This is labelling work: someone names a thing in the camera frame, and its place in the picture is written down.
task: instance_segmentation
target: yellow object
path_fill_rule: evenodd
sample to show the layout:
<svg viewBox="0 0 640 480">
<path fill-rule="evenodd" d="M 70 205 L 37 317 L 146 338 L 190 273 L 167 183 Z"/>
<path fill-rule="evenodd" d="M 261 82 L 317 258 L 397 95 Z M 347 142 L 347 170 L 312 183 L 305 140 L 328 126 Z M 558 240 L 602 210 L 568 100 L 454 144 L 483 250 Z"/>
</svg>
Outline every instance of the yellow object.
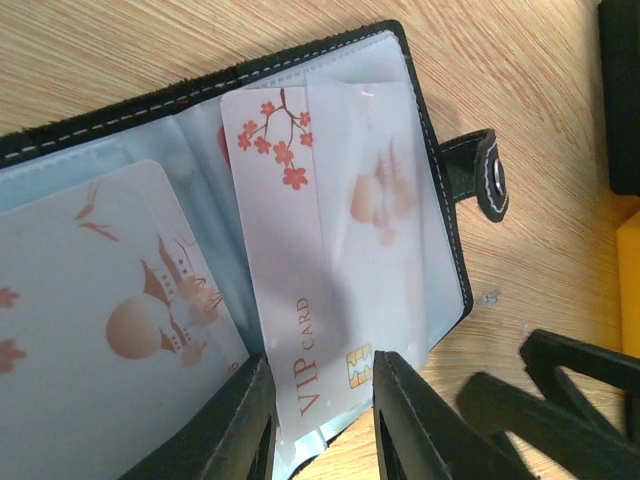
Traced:
<svg viewBox="0 0 640 480">
<path fill-rule="evenodd" d="M 347 372 L 351 388 L 359 387 L 373 378 L 373 349 L 370 343 L 347 353 Z"/>
<path fill-rule="evenodd" d="M 618 229 L 622 352 L 640 358 L 640 212 Z"/>
</svg>

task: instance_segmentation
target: card holder wallet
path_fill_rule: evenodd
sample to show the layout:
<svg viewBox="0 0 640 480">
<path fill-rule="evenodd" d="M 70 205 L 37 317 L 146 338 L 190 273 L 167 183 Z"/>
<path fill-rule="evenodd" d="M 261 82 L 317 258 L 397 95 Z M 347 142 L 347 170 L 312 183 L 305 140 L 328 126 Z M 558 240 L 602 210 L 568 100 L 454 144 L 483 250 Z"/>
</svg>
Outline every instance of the card holder wallet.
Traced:
<svg viewBox="0 0 640 480">
<path fill-rule="evenodd" d="M 425 343 L 431 349 L 473 305 L 455 204 L 475 196 L 485 216 L 500 222 L 509 194 L 493 130 L 437 141 L 404 30 L 396 21 L 365 26 L 78 117 L 6 135 L 0 138 L 0 214 L 128 165 L 154 160 L 175 191 L 248 352 L 261 353 L 262 332 L 229 172 L 220 99 L 243 88 L 304 86 L 312 74 L 344 84 L 405 82 L 411 86 L 419 158 L 428 164 L 420 180 L 433 193 L 433 211 L 437 212 L 433 222 L 446 239 L 445 254 L 429 253 L 425 247 L 435 272 L 425 292 L 433 299 L 425 315 L 429 325 Z M 279 442 L 274 478 L 287 478 L 305 460 L 322 452 L 330 439 L 369 406 L 365 402 L 338 415 L 295 442 Z M 162 432 L 165 438 L 160 443 L 175 433 L 168 432 Z M 139 460 L 128 459 L 117 468 L 88 473 L 109 478 Z"/>
</svg>

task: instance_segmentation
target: wood grain surface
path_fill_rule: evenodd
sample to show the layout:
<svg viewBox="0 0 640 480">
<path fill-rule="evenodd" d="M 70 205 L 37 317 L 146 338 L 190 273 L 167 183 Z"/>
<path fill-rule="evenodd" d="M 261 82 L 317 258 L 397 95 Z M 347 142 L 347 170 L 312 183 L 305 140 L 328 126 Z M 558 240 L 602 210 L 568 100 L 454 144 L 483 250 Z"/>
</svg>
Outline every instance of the wood grain surface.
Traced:
<svg viewBox="0 0 640 480">
<path fill-rule="evenodd" d="M 620 347 L 615 229 L 640 203 L 607 188 L 597 3 L 0 0 L 0 133 L 397 18 L 439 138 L 494 127 L 511 192 L 499 225 L 458 206 L 476 307 L 423 375 L 449 402 L 478 370 L 536 392 L 517 353 L 532 330 Z M 619 395 L 579 381 L 620 424 Z M 378 478 L 371 414 L 299 478 Z"/>
</svg>

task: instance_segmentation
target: metal snap rivet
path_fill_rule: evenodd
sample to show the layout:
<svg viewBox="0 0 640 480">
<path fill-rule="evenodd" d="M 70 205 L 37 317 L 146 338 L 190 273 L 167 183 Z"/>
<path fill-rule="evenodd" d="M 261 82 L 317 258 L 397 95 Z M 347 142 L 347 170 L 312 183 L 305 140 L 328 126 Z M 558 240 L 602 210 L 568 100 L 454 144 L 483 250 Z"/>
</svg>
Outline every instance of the metal snap rivet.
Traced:
<svg viewBox="0 0 640 480">
<path fill-rule="evenodd" d="M 504 170 L 502 168 L 502 162 L 496 157 L 493 161 L 493 185 L 496 188 L 496 192 L 501 197 L 506 195 L 506 188 L 504 184 Z"/>
</svg>

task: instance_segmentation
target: translucent plastic card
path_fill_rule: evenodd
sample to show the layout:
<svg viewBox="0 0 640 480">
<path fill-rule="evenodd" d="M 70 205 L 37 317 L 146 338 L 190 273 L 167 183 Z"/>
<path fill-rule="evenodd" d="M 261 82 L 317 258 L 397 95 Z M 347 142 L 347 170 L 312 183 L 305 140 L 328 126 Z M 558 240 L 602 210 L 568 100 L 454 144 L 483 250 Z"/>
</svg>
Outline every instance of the translucent plastic card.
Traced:
<svg viewBox="0 0 640 480">
<path fill-rule="evenodd" d="M 118 478 L 247 359 L 155 162 L 0 215 L 0 244 L 3 478 Z"/>
<path fill-rule="evenodd" d="M 429 350 L 410 92 L 347 86 L 335 109 L 309 108 L 307 93 L 222 100 L 286 440 L 371 398 L 374 350 L 414 354 L 414 364 Z"/>
</svg>

